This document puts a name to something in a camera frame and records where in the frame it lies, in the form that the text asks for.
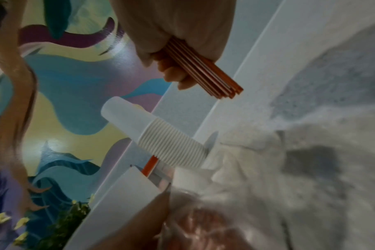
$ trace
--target colorful mural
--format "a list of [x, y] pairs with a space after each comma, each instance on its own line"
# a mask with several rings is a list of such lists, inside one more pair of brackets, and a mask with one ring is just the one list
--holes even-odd
[[0, 250], [34, 246], [121, 157], [130, 140], [101, 117], [109, 98], [151, 112], [168, 87], [108, 1], [1, 0]]

